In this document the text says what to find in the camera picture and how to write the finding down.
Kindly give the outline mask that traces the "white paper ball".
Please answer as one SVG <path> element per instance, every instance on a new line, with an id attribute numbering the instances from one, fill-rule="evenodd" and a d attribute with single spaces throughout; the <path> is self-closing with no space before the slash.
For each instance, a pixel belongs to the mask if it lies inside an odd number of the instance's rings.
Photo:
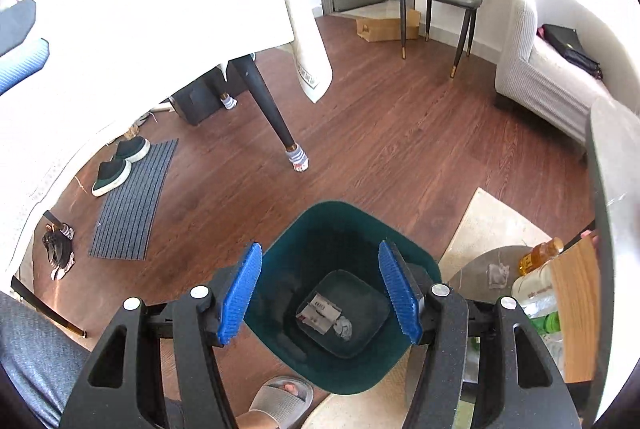
<path id="1" fill-rule="evenodd" d="M 333 331 L 344 341 L 352 339 L 352 322 L 344 315 L 341 315 L 332 326 Z"/>

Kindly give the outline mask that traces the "red white SanDisk box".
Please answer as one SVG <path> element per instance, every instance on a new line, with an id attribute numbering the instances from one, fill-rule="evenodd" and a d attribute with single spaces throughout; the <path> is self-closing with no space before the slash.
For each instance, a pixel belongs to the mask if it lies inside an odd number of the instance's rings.
<path id="1" fill-rule="evenodd" d="M 321 335 L 325 335 L 341 317 L 342 310 L 326 297 L 316 293 L 296 314 L 296 319 Z"/>

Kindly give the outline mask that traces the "dark green trash bin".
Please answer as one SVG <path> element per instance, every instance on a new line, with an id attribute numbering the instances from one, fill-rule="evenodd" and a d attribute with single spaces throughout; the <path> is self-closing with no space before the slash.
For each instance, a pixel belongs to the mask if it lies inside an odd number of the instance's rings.
<path id="1" fill-rule="evenodd" d="M 407 351 L 378 268 L 378 246 L 392 241 L 434 282 L 432 256 L 351 204 L 320 202 L 303 212 L 265 252 L 245 322 L 284 364 L 324 391 L 356 394 L 375 386 Z M 316 293 L 352 322 L 352 339 L 321 335 L 296 314 Z"/>

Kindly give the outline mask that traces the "grey slipper on foot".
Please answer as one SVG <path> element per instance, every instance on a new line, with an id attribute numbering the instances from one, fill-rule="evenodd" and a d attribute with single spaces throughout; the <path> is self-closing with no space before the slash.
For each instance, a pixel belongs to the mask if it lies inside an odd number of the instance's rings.
<path id="1" fill-rule="evenodd" d="M 278 376 L 257 391 L 248 411 L 262 413 L 284 429 L 297 428 L 311 410 L 314 387 L 294 376 Z"/>

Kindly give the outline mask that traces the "white patterned tablecloth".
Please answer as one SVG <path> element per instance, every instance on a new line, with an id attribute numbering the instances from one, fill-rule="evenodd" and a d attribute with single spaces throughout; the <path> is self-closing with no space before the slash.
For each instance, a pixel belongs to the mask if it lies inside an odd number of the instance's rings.
<path id="1" fill-rule="evenodd" d="M 1 0 L 8 8 L 22 0 Z M 311 101 L 332 82 L 316 0 L 32 0 L 40 71 L 1 97 L 1 267 L 20 265 L 40 215 L 143 113 L 212 68 L 292 51 Z"/>

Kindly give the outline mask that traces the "beige woven rug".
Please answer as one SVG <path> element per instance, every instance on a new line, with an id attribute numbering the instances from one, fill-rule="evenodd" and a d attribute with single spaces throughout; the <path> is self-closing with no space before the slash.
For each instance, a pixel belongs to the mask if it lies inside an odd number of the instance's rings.
<path id="1" fill-rule="evenodd" d="M 428 347 L 409 423 L 413 428 L 447 428 L 456 411 L 454 396 L 462 389 L 463 365 L 456 360 L 471 338 L 468 301 L 446 284 L 434 282 L 420 265 L 407 263 L 424 295 L 419 345 Z"/>

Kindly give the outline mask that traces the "grey striped floor mat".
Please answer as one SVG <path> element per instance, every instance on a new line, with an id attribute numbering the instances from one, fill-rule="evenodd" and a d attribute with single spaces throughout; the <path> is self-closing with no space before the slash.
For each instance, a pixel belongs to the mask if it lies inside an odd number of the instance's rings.
<path id="1" fill-rule="evenodd" d="M 178 145 L 177 139 L 152 144 L 134 163 L 127 180 L 106 194 L 88 255 L 99 259 L 145 258 L 160 192 Z"/>

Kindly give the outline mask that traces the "green white sneaker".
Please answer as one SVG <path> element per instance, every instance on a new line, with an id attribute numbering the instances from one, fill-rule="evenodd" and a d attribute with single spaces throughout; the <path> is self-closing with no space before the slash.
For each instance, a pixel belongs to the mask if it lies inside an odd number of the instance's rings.
<path id="1" fill-rule="evenodd" d="M 91 192 L 95 197 L 103 196 L 124 183 L 131 171 L 131 163 L 128 160 L 109 160 L 100 163 L 96 181 Z"/>
<path id="2" fill-rule="evenodd" d="M 130 140 L 120 141 L 117 144 L 113 160 L 126 160 L 129 163 L 137 163 L 149 154 L 151 143 L 144 137 L 134 137 Z"/>

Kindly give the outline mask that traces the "amber liquid bottle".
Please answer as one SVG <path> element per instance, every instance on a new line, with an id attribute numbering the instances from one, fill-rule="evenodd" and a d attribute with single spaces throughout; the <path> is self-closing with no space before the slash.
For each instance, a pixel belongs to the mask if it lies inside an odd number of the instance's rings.
<path id="1" fill-rule="evenodd" d="M 559 256 L 564 250 L 561 238 L 554 237 L 535 246 L 518 260 L 518 275 L 524 276 L 542 267 L 545 263 Z"/>

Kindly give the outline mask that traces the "black box under table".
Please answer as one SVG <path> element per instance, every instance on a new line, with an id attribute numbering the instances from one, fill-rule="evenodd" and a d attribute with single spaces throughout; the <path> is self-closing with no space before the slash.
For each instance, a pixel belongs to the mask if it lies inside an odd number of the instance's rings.
<path id="1" fill-rule="evenodd" d="M 245 82 L 233 66 L 227 66 L 227 76 L 215 67 L 170 96 L 169 102 L 185 122 L 198 126 L 216 111 L 224 109 L 220 100 L 222 93 L 237 98 L 245 90 Z"/>

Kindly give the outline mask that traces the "grey trouser leg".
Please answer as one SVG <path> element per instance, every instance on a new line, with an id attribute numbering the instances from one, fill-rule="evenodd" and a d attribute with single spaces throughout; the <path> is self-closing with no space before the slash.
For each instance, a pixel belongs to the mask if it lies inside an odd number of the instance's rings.
<path id="1" fill-rule="evenodd" d="M 56 428 L 89 351 L 40 313 L 1 295 L 1 366 L 47 428 Z"/>

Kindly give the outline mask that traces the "black table leg with sock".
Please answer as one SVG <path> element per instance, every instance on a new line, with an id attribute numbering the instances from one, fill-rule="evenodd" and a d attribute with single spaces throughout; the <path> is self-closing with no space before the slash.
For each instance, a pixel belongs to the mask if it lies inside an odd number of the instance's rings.
<path id="1" fill-rule="evenodd" d="M 309 167 L 308 156 L 302 147 L 297 144 L 290 132 L 288 126 L 282 117 L 278 105 L 274 102 L 273 97 L 262 78 L 262 73 L 251 56 L 241 56 L 233 59 L 230 64 L 234 67 L 242 78 L 244 84 L 250 94 L 254 98 L 258 108 L 268 120 L 269 125 L 277 134 L 279 140 L 285 148 L 288 161 L 293 169 L 297 172 L 304 172 Z"/>

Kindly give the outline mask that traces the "round grey marble coffee table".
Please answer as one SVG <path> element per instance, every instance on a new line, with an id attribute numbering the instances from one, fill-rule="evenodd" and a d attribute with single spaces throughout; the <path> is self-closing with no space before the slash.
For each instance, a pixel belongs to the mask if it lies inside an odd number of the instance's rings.
<path id="1" fill-rule="evenodd" d="M 590 108 L 588 166 L 596 235 L 578 239 L 544 264 L 560 313 L 559 367 L 529 316 L 532 305 L 510 284 L 488 285 L 491 265 L 516 267 L 526 246 L 473 259 L 442 259 L 445 282 L 468 301 L 462 390 L 474 428 L 635 428 L 639 424 L 639 118 L 614 100 Z"/>

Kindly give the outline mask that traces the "brown cardboard box on floor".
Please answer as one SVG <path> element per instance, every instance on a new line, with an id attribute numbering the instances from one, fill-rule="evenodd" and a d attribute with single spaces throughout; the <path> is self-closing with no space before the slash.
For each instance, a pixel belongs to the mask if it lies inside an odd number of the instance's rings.
<path id="1" fill-rule="evenodd" d="M 409 9 L 407 11 L 406 32 L 407 39 L 419 37 L 420 12 Z M 357 35 L 367 42 L 396 41 L 400 37 L 400 19 L 356 19 Z"/>

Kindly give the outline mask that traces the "black handbag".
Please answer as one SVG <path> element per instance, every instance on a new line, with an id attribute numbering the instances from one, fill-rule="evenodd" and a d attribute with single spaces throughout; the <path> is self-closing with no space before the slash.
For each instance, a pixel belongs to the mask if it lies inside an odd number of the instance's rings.
<path id="1" fill-rule="evenodd" d="M 567 62 L 579 67 L 596 79 L 603 79 L 600 63 L 585 51 L 574 28 L 544 24 L 538 28 L 537 34 L 555 48 Z"/>

